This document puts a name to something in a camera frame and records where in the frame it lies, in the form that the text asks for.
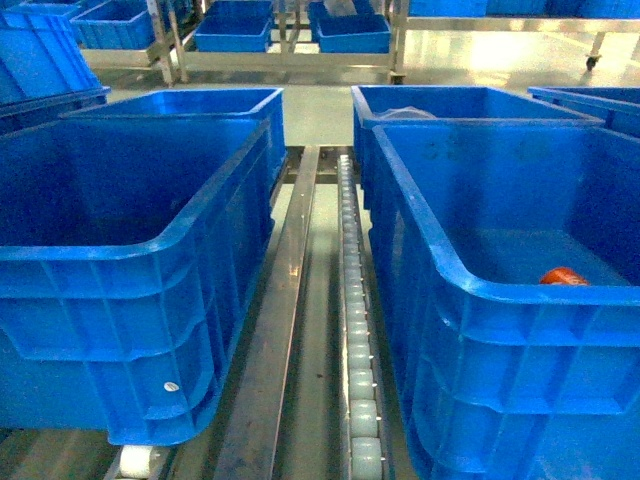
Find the crate rim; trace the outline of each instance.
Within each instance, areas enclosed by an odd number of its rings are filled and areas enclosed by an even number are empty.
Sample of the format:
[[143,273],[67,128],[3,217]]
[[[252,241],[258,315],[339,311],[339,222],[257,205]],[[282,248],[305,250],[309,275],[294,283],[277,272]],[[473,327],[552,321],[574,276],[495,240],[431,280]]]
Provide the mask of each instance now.
[[74,22],[82,22],[85,25],[104,25],[104,22],[109,22],[109,23],[115,23],[115,24],[120,24],[120,25],[125,25],[125,24],[130,24],[131,22],[134,22],[136,20],[139,20],[140,18],[142,18],[145,15],[148,15],[149,12],[147,11],[147,9],[145,8],[143,11],[141,11],[140,13],[138,13],[137,15],[134,15],[133,17],[131,17],[129,20],[90,20],[90,19],[84,19],[83,17],[91,12],[93,12],[94,10],[97,10],[99,8],[104,7],[106,4],[108,3],[119,3],[118,0],[106,0],[102,3],[99,3],[98,5],[96,5],[95,7],[91,7],[88,10],[85,10],[84,12],[82,12],[81,14],[79,14],[77,17],[73,18]]
[[[371,17],[379,17],[382,18],[382,20],[384,21],[384,24],[387,27],[387,30],[385,31],[380,31],[380,32],[358,32],[358,33],[340,33],[338,35],[325,35],[324,33],[322,33],[322,23],[326,22],[326,21],[331,21],[331,20],[335,20],[337,18],[347,18],[347,17],[362,17],[362,18],[371,18]],[[318,18],[318,37],[322,37],[322,38],[342,38],[342,37],[348,37],[348,38],[353,38],[354,35],[357,35],[358,37],[370,37],[372,35],[390,35],[391,34],[391,27],[389,26],[389,22],[387,21],[387,19],[384,17],[384,15],[379,15],[379,14],[374,14],[374,15],[346,15],[343,17],[321,17]]]
[[[577,93],[568,90],[569,88],[591,88],[591,87],[530,87],[529,93],[531,95],[544,95],[544,96],[553,96],[560,100],[569,100],[569,101],[579,101],[585,105],[590,105],[594,107],[603,107],[603,108],[611,108],[613,106],[616,107],[617,111],[639,114],[640,113],[640,104],[632,103],[632,102],[624,102],[622,100],[613,100],[605,97],[599,97],[597,95],[590,95],[586,91],[585,93]],[[616,89],[616,90],[635,90],[640,92],[640,87],[593,87],[593,88],[606,88],[608,90]]]
[[[0,261],[74,261],[79,259],[88,261],[124,260],[127,258],[135,258],[151,253],[161,252],[171,248],[186,236],[189,228],[195,223],[196,218],[198,218],[203,209],[203,205],[205,203],[203,202],[203,199],[216,195],[224,189],[224,185],[222,184],[223,182],[220,182],[221,177],[223,175],[226,176],[230,170],[236,168],[242,160],[247,157],[258,139],[269,129],[268,119],[264,119],[261,122],[250,119],[245,121],[255,122],[256,128],[247,136],[238,149],[227,158],[220,168],[205,180],[197,192],[191,197],[189,202],[182,207],[162,232],[154,238],[129,245],[0,246]],[[58,123],[59,122],[50,122],[44,125],[52,126]],[[39,125],[37,127],[12,132],[6,137],[24,135],[36,128],[41,128],[42,126],[43,125]]]
[[[353,104],[358,111],[360,116],[360,125],[368,126],[372,128],[373,126],[380,123],[380,119],[371,111],[369,107],[369,102],[367,102],[363,90],[405,90],[405,89],[419,89],[419,90],[435,90],[435,89],[451,89],[451,90],[477,90],[477,91],[494,91],[501,94],[505,94],[509,97],[515,97],[519,100],[527,100],[529,102],[544,106],[545,108],[551,107],[552,110],[561,111],[564,113],[570,113],[577,118],[500,118],[500,119],[492,119],[492,118],[435,118],[431,120],[420,120],[429,123],[477,123],[477,124],[486,124],[491,123],[492,125],[514,125],[514,124],[530,124],[532,122],[538,124],[544,123],[553,123],[554,125],[575,125],[576,123],[584,126],[585,124],[593,124],[594,126],[604,125],[604,120],[593,117],[591,115],[587,115],[584,113],[576,112],[571,110],[570,108],[561,107],[558,105],[552,105],[542,100],[538,100],[536,98],[525,97],[523,95],[517,95],[512,92],[508,92],[501,88],[495,87],[485,87],[479,85],[470,85],[470,86],[447,86],[447,85],[355,85],[351,87],[351,96],[353,97]],[[396,124],[415,124],[416,119],[395,119],[395,120],[385,120],[385,122],[393,122]]]
[[167,119],[167,118],[171,118],[171,119],[193,119],[193,118],[207,118],[207,119],[211,119],[211,118],[219,118],[220,120],[223,119],[223,117],[242,117],[244,115],[249,115],[249,114],[253,114],[258,112],[260,109],[262,109],[265,105],[267,105],[270,101],[272,101],[273,99],[277,98],[278,96],[282,96],[283,92],[284,92],[284,88],[281,87],[258,87],[258,88],[242,88],[242,87],[234,87],[234,88],[198,88],[198,89],[180,89],[180,90],[156,90],[154,92],[149,92],[149,93],[145,93],[144,95],[140,95],[137,97],[132,97],[132,98],[127,98],[127,99],[123,99],[123,100],[118,100],[117,102],[113,102],[113,103],[108,103],[107,105],[96,105],[94,107],[89,107],[89,108],[84,108],[82,110],[77,110],[75,112],[69,112],[69,113],[65,113],[63,115],[60,115],[61,119],[140,119],[140,118],[145,118],[145,119],[149,119],[152,120],[154,119],[154,117],[156,115],[154,114],[148,114],[148,113],[104,113],[104,114],[95,114],[97,111],[99,110],[105,110],[106,108],[108,108],[109,106],[112,105],[118,105],[120,103],[124,103],[124,102],[128,102],[131,100],[139,100],[139,99],[143,99],[143,98],[147,98],[147,97],[152,97],[154,95],[157,95],[159,93],[161,94],[169,94],[169,95],[173,95],[173,94],[180,94],[180,93],[192,93],[192,92],[197,92],[197,93],[210,93],[210,92],[226,92],[226,91],[233,91],[233,90],[242,90],[242,91],[246,91],[246,90],[258,90],[258,91],[271,91],[272,93],[270,95],[268,95],[267,97],[265,97],[263,100],[261,100],[259,103],[257,103],[253,108],[251,108],[250,110],[247,110],[245,112],[230,112],[230,113],[170,113],[170,114],[157,114],[157,118],[162,120],[162,119]]
[[[451,241],[429,207],[400,155],[386,134],[388,129],[421,128],[419,125],[378,125],[373,128],[385,160],[395,181],[402,185],[401,194],[423,239],[429,239],[427,248],[438,274],[448,283],[464,292],[490,301],[509,304],[550,305],[619,305],[640,307],[640,286],[577,287],[572,285],[506,284],[485,280],[471,273],[456,253]],[[598,134],[617,136],[640,147],[640,138],[634,138],[602,128],[593,128]]]

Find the caster wheel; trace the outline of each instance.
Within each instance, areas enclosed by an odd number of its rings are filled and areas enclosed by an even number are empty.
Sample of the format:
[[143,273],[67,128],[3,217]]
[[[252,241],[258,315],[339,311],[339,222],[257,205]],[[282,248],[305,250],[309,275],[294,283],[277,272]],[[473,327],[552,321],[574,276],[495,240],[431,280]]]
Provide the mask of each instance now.
[[587,70],[591,71],[593,70],[593,68],[596,66],[596,64],[598,63],[599,58],[596,57],[589,57],[587,59]]

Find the plastic bin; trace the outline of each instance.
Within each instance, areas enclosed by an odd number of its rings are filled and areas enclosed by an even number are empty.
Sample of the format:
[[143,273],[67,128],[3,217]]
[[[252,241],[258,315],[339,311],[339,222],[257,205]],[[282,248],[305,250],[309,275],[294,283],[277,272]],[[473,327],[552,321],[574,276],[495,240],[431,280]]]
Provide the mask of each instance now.
[[66,19],[0,13],[1,103],[100,87]]
[[171,445],[210,424],[272,229],[267,143],[211,119],[0,138],[1,427]]
[[382,15],[351,15],[318,20],[324,53],[389,53],[391,30]]
[[412,17],[484,17],[488,0],[411,0]]
[[216,0],[211,4],[206,16],[225,18],[273,18],[273,2],[259,0]]
[[311,29],[311,41],[318,41],[318,22],[322,18],[329,17],[329,12],[327,11],[327,7],[324,6],[323,2],[310,2],[308,6],[309,14],[309,28]]
[[196,30],[196,47],[201,52],[266,52],[271,25],[269,18],[209,16]]
[[[378,126],[370,231],[423,478],[634,478],[640,139]],[[588,287],[539,285],[565,265]]]
[[82,2],[78,3],[30,3],[24,2],[8,9],[10,12],[36,14],[36,15],[56,15],[72,19],[84,10]]
[[586,18],[640,18],[637,0],[584,0],[579,15]]
[[544,15],[547,0],[489,0],[487,15]]
[[269,185],[276,181],[286,158],[281,88],[167,90],[83,110],[67,118],[110,119],[123,125],[150,118],[167,124],[203,119],[269,121]]
[[107,103],[110,88],[56,95],[17,104],[0,105],[0,136],[52,122],[58,115]]
[[530,88],[533,98],[605,120],[605,127],[640,137],[640,88]]
[[354,102],[354,149],[362,167],[365,207],[369,207],[374,185],[369,181],[368,163],[376,125],[492,123],[498,125],[603,125],[603,121],[578,112],[552,106],[487,87],[352,87]]
[[109,0],[74,18],[86,48],[143,50],[154,41],[151,17],[141,2]]

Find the white wheel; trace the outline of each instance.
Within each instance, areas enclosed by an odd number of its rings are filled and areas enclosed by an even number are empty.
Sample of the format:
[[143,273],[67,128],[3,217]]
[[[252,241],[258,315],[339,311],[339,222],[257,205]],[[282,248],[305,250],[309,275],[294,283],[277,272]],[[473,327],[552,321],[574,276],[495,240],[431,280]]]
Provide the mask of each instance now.
[[349,370],[349,397],[351,400],[375,400],[371,369]]
[[349,368],[368,370],[371,368],[371,348],[368,342],[347,344]]
[[382,447],[379,438],[351,440],[351,473],[353,480],[382,478]]
[[351,401],[351,438],[378,436],[378,409],[373,400]]
[[149,478],[165,456],[165,449],[143,445],[126,445],[120,453],[120,476]]

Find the metal frame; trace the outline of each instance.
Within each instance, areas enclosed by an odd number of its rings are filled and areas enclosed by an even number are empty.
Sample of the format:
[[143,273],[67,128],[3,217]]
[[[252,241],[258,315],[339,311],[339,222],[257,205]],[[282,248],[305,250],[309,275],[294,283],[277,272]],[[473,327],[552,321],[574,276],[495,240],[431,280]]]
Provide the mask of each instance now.
[[[396,3],[407,0],[392,0]],[[392,41],[389,53],[384,54],[335,54],[335,53],[301,53],[296,47],[300,31],[303,28],[300,13],[300,2],[296,2],[294,12],[286,13],[276,10],[279,30],[279,52],[270,53],[213,53],[195,51],[194,33],[189,34],[182,42],[176,44],[176,50],[183,49],[184,62],[181,70],[186,71],[248,71],[248,72],[325,72],[327,70],[367,70],[376,73],[389,73],[395,70],[395,41],[397,32],[394,27],[393,14],[387,2],[385,14],[389,18],[392,29]],[[291,25],[291,34],[287,37],[287,23]]]
[[408,2],[403,1],[397,17],[398,42],[396,45],[396,71],[404,70],[406,33],[409,30],[469,31],[469,32],[539,32],[539,33],[595,33],[591,52],[587,55],[587,68],[591,70],[600,59],[600,47],[606,33],[638,33],[640,20],[601,20],[583,18],[449,18],[409,17]]

